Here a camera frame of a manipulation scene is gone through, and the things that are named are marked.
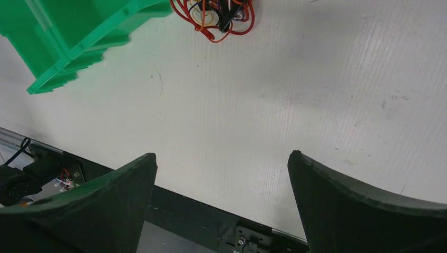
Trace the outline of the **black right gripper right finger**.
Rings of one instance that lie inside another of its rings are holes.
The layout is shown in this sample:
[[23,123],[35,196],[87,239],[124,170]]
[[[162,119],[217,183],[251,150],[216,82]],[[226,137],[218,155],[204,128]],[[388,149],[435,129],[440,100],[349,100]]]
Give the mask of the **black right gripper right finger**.
[[446,205],[392,193],[300,151],[288,159],[311,252],[446,252]]

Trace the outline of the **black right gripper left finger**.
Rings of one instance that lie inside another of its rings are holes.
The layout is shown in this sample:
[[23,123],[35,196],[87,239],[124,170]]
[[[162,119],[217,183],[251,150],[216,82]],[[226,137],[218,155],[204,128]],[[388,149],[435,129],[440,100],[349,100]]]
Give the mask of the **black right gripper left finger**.
[[136,252],[156,155],[29,206],[1,209],[1,252]]

